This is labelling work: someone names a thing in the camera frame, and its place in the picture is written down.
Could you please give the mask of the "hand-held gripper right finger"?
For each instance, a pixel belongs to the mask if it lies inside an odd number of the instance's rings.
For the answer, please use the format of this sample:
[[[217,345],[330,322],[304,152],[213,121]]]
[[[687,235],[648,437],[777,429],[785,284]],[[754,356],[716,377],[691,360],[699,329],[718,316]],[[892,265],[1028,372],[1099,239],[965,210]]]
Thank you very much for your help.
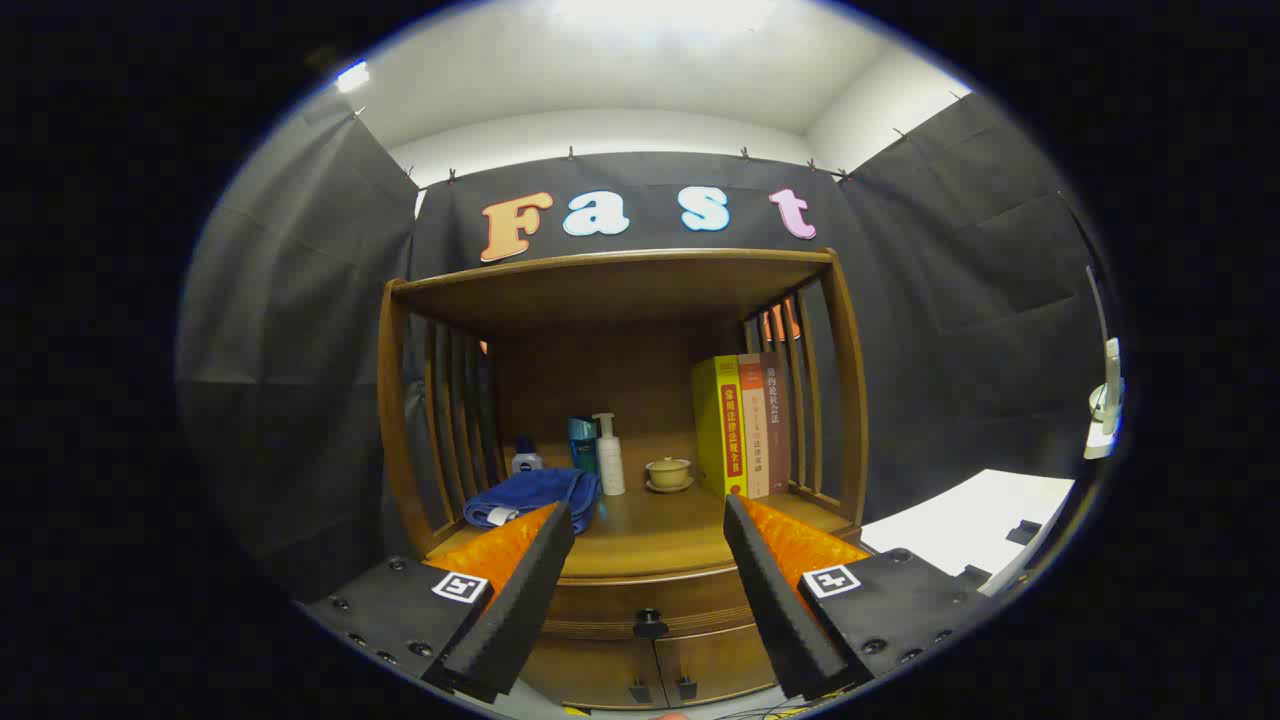
[[[808,701],[909,667],[997,609],[920,555],[864,550],[755,500],[724,501],[723,533],[783,693]]]

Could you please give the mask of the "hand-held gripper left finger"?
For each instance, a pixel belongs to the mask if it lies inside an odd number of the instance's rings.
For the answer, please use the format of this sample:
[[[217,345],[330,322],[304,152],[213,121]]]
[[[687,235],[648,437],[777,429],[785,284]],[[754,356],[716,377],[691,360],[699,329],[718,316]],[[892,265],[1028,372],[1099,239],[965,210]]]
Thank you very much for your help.
[[[573,542],[559,501],[434,562],[389,557],[303,610],[374,662],[490,703],[527,662]]]

